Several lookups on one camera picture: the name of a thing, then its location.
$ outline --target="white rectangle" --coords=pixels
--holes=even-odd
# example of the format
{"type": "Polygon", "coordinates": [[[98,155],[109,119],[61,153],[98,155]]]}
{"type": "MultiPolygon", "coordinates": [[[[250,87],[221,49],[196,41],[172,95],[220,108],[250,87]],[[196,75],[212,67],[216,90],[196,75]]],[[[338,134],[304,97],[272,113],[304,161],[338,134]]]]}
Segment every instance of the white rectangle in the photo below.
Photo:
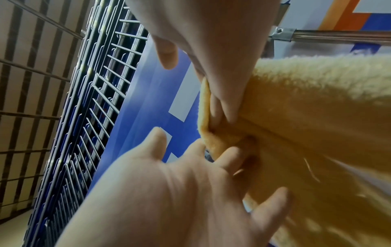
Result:
{"type": "Polygon", "coordinates": [[[169,144],[170,141],[171,141],[172,135],[168,134],[168,132],[165,131],[165,130],[163,130],[163,131],[166,133],[166,138],[167,138],[167,145],[166,145],[166,147],[168,147],[168,144],[169,144]]]}
{"type": "Polygon", "coordinates": [[[184,122],[197,98],[200,86],[193,64],[190,64],[168,112],[184,122]]]}
{"type": "Polygon", "coordinates": [[[178,159],[178,157],[176,157],[175,154],[171,153],[170,156],[168,157],[166,163],[174,162],[174,161],[176,161],[177,159],[178,159]]]}
{"type": "Polygon", "coordinates": [[[390,0],[361,0],[353,11],[354,13],[391,13],[390,0]]]}

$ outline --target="metal grid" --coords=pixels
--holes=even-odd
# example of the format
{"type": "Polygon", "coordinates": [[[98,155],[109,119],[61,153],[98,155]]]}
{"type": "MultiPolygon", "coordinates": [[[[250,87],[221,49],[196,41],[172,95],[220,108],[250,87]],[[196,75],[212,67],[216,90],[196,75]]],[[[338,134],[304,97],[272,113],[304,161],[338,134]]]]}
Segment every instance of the metal grid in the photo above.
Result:
{"type": "Polygon", "coordinates": [[[148,32],[123,0],[96,0],[24,246],[54,246],[84,200],[148,32]]]}

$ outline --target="beige wall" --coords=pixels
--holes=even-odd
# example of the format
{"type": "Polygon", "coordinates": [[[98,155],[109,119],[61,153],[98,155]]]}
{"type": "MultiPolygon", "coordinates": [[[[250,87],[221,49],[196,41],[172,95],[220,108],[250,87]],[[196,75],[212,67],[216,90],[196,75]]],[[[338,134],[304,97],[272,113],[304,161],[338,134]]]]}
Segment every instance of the beige wall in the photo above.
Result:
{"type": "Polygon", "coordinates": [[[0,246],[20,247],[32,210],[0,225],[0,246]]]}

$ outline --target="yellow fabric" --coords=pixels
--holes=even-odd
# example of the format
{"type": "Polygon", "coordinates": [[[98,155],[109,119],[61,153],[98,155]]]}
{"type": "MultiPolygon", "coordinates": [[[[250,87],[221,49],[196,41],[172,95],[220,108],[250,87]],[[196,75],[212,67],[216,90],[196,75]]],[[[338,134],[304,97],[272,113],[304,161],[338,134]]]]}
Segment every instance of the yellow fabric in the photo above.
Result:
{"type": "Polygon", "coordinates": [[[391,246],[390,195],[359,176],[391,182],[391,56],[259,60],[238,121],[214,132],[210,94],[204,80],[198,128],[214,159],[245,136],[260,143],[246,202],[281,186],[296,196],[278,247],[391,246]]]}

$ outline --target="person's left hand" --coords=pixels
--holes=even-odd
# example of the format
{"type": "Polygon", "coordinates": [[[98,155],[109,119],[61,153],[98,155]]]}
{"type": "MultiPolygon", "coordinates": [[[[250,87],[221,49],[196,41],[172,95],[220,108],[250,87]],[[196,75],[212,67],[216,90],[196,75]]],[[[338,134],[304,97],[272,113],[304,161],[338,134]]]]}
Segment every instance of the person's left hand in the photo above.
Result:
{"type": "Polygon", "coordinates": [[[60,246],[266,246],[292,196],[278,189],[252,213],[242,203],[256,143],[244,140],[214,163],[201,140],[164,164],[166,136],[154,128],[117,159],[61,235],[60,246]]]}

